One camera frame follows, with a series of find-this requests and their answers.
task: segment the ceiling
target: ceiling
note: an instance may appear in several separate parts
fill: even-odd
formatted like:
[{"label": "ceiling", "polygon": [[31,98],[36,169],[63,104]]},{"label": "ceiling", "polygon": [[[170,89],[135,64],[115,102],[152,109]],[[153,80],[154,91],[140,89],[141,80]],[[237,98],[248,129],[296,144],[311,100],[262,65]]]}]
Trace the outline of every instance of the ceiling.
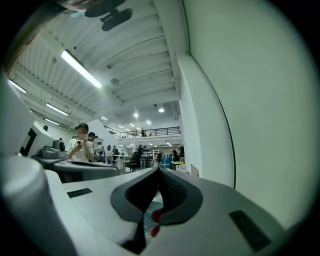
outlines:
[{"label": "ceiling", "polygon": [[[109,31],[102,30],[101,16],[61,13],[26,47],[9,78],[26,90],[22,98],[38,117],[70,129],[104,116],[116,126],[130,123],[133,110],[141,118],[155,117],[159,113],[153,104],[166,103],[162,117],[177,118],[170,105],[179,99],[180,74],[166,16],[150,0],[126,0],[117,9],[127,8],[132,17]],[[66,63],[60,56],[63,50],[81,62],[102,89]]]},{"label": "ceiling", "polygon": [[[149,146],[149,143],[153,144],[153,145],[156,145],[158,147],[169,147],[167,142],[170,143],[172,146],[179,146],[179,145],[181,145],[181,138],[163,139],[163,140],[149,139],[149,140],[141,140],[141,141],[135,139],[136,147],[138,147],[139,145]],[[122,141],[121,140],[121,141],[119,141],[119,144],[123,145],[124,147],[125,146],[130,146],[130,144],[132,144],[132,141]]]},{"label": "ceiling", "polygon": [[[130,124],[135,125],[138,128],[146,129],[146,121],[150,121],[149,129],[160,128],[154,127],[152,123],[158,123],[159,120],[175,120],[177,119],[177,110],[175,106],[178,104],[165,102],[163,104],[153,104],[143,107],[133,107],[130,110],[119,110],[115,111],[108,120],[102,119],[101,122],[114,130],[119,132],[125,132],[124,129],[132,130],[133,127]],[[164,112],[159,112],[159,108],[163,108]]]}]

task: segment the balcony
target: balcony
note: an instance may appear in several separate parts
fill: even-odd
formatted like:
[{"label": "balcony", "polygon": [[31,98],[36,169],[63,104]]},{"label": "balcony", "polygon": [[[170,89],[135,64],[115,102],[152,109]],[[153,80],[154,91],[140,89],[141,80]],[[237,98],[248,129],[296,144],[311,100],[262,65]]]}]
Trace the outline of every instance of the balcony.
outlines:
[{"label": "balcony", "polygon": [[107,126],[104,126],[108,132],[116,138],[119,139],[154,139],[154,138],[164,138],[164,137],[180,137],[181,130],[180,126],[177,127],[167,127],[167,128],[159,128],[159,129],[147,129],[144,130],[144,135],[140,130],[119,132],[117,130],[111,129]]}]

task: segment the blue container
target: blue container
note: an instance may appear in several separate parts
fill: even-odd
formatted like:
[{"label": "blue container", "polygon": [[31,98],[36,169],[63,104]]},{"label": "blue container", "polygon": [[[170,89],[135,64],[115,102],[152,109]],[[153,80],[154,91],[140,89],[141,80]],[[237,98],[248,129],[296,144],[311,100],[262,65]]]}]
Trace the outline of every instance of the blue container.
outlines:
[{"label": "blue container", "polygon": [[170,169],[172,162],[172,154],[162,154],[161,155],[161,168]]}]

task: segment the black cap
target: black cap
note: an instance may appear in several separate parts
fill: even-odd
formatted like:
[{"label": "black cap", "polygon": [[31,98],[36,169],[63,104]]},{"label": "black cap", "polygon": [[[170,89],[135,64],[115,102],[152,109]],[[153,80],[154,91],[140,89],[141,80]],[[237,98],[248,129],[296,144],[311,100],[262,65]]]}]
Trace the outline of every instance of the black cap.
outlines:
[{"label": "black cap", "polygon": [[85,122],[80,123],[75,129],[77,130],[78,128],[84,128],[89,132],[89,126]]}]

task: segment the white t-shirt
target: white t-shirt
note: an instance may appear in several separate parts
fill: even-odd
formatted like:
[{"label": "white t-shirt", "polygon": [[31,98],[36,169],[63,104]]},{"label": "white t-shirt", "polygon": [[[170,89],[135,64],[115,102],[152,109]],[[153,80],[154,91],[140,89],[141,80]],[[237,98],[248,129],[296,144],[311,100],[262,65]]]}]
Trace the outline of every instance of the white t-shirt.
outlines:
[{"label": "white t-shirt", "polygon": [[[89,149],[89,151],[93,154],[94,153],[93,143],[91,141],[87,140],[85,142],[85,144],[86,144],[87,148]],[[70,139],[65,151],[70,152],[76,145],[77,145],[77,139],[76,138]],[[73,154],[72,160],[89,162],[89,159],[87,158],[86,152],[83,148],[81,148],[78,152],[75,152]]]}]

